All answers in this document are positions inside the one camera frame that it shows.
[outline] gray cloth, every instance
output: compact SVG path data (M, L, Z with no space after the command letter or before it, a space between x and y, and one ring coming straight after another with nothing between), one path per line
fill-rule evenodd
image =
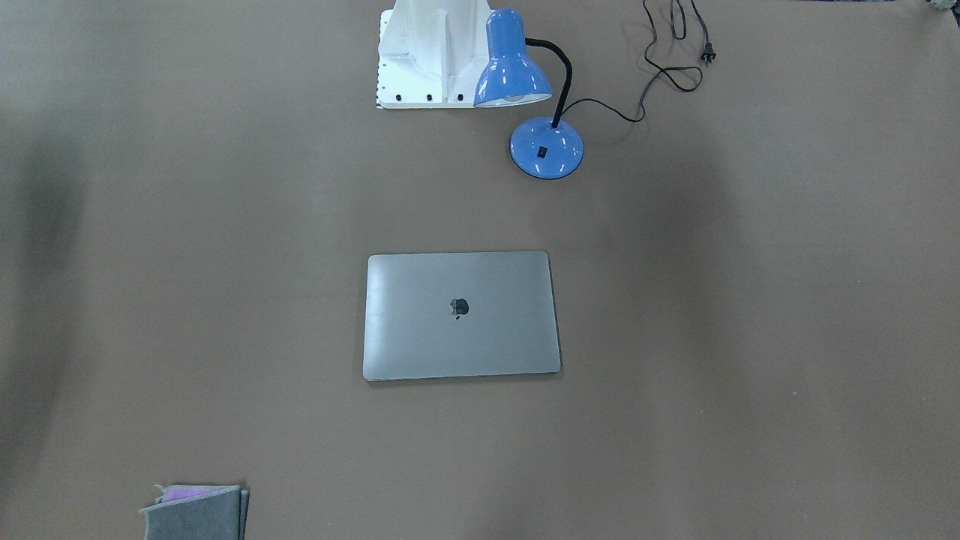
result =
M238 485L221 486L185 499L143 508L144 540L243 540L249 494Z

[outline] laptop lid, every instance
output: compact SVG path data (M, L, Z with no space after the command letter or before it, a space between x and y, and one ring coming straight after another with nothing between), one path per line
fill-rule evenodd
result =
M555 373L560 366L545 252L370 257L364 379Z

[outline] black plug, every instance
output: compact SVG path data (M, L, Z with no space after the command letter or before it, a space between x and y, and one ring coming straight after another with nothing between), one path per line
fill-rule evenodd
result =
M715 58L717 58L717 54L713 52L713 43L708 41L707 44L704 45L704 54L700 55L700 60L711 63Z

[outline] power cord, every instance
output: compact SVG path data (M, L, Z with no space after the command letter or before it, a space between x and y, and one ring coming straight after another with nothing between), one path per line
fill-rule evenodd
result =
M647 82L646 86L643 87L643 91L640 93L640 99L639 101L636 102L636 109L641 113L640 117L631 118L630 116L627 116L623 112L620 112L619 110L607 105L606 103L590 97L580 98L574 101L573 103L571 103L570 105L566 106L566 108L561 112L561 116L566 114L568 110L570 110L571 108L573 108L578 104L591 102L591 103L600 105L608 110L611 110L617 116L619 116L623 120L626 120L627 122L636 124L642 121L646 117L647 109L644 107L643 102L644 100L646 100L647 94L650 92L650 88L660 78L660 76L665 77L670 82L670 84L673 85L674 88L684 93L688 93L696 90L697 88L700 87L700 84L703 83L704 70L701 69L700 66L675 65L675 66L663 67L650 59L650 49L652 49L654 45L657 44L657 40L658 40L657 25L654 24L653 14L650 13L650 9L647 8L647 0L643 0L642 5L643 5L643 10L647 13L647 19L650 21L650 29L653 34L653 39L650 41L650 44L648 44L647 47L643 49L643 59L650 65L654 66L657 69L657 73L654 74L654 76L650 78L650 81ZM683 29L683 32L681 34L677 33L677 26L674 22L674 11L675 11L674 5L679 7L681 25ZM700 60L706 63L711 63L713 62L714 59L716 59L717 55L715 52L713 52L713 45L710 43L710 33L709 33L709 30L707 29L707 23L704 22L704 18L700 15L700 11L697 9L696 0L690 0L690 5L693 6L693 12L696 14L697 20L700 21L700 27L703 29L703 32L704 32L705 44L704 44L703 54L700 55ZM687 36L686 12L684 11L684 5L681 3L681 0L670 0L670 33L673 36L673 38L676 40L686 39L686 36ZM697 81L693 84L693 86L683 86L680 83L678 83L676 79L673 78L673 75L671 75L672 72L684 72L684 71L690 71L690 70L696 71L697 74L699 75L699 77L697 78Z

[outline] blue desk lamp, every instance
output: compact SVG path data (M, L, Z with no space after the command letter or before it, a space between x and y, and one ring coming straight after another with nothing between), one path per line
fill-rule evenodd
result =
M487 19L490 63L480 75L474 107L504 107L536 103L553 95L543 71L526 55L526 46L553 51L566 68L564 89L553 117L531 118L510 137L510 156L520 169L542 180L557 180L572 173L584 158L584 141L573 126L560 119L573 79L573 66L560 47L523 34L523 19L516 10L502 9Z

